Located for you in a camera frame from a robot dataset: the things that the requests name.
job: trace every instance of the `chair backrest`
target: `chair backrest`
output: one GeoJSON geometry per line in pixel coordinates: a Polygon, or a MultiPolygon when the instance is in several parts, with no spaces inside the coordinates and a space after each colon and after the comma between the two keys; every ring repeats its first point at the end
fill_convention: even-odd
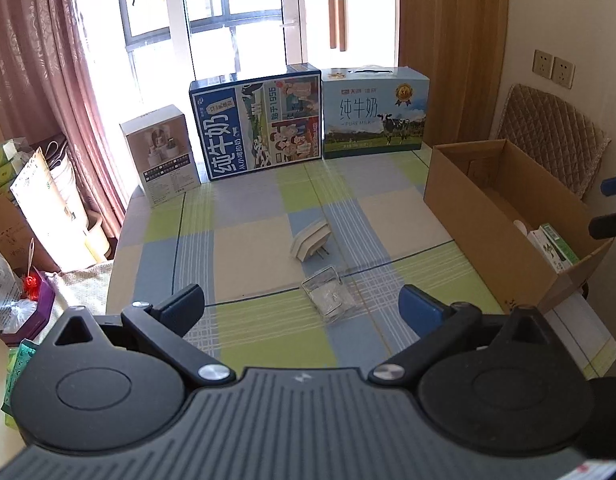
{"type": "Polygon", "coordinates": [[[497,137],[509,139],[579,198],[592,186],[610,142],[573,105],[522,84],[510,89],[497,137]]]}

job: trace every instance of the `blue milk box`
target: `blue milk box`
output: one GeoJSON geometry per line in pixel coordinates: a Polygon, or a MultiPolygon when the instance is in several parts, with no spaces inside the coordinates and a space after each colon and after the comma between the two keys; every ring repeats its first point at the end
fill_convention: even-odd
{"type": "Polygon", "coordinates": [[[321,72],[194,81],[190,101],[210,180],[321,157],[321,72]]]}
{"type": "Polygon", "coordinates": [[[418,150],[430,80],[409,67],[323,70],[326,158],[418,150]]]}

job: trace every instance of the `pink curtain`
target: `pink curtain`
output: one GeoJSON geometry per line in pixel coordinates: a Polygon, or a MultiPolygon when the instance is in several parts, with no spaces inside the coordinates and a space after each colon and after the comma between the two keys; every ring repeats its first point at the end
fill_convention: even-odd
{"type": "Polygon", "coordinates": [[[6,139],[63,132],[86,206],[118,237],[120,179],[96,106],[77,0],[0,0],[0,126],[6,139]]]}

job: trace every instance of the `door handle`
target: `door handle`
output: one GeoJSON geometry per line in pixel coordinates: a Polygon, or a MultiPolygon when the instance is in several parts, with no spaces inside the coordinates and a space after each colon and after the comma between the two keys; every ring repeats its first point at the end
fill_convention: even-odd
{"type": "Polygon", "coordinates": [[[339,50],[344,52],[345,42],[345,0],[337,0],[337,25],[339,26],[339,50]]]}
{"type": "Polygon", "coordinates": [[[335,0],[328,0],[328,23],[330,29],[330,48],[337,47],[337,8],[335,0]]]}

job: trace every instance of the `wall socket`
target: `wall socket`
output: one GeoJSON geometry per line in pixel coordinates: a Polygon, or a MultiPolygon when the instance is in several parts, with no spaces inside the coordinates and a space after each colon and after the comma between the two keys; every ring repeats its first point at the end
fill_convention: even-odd
{"type": "Polygon", "coordinates": [[[552,75],[552,54],[548,54],[541,50],[535,50],[533,72],[541,77],[550,79],[550,75],[552,75]]]}
{"type": "Polygon", "coordinates": [[[575,77],[575,65],[561,57],[555,57],[552,69],[552,80],[565,88],[572,88],[572,80],[575,77]]]}

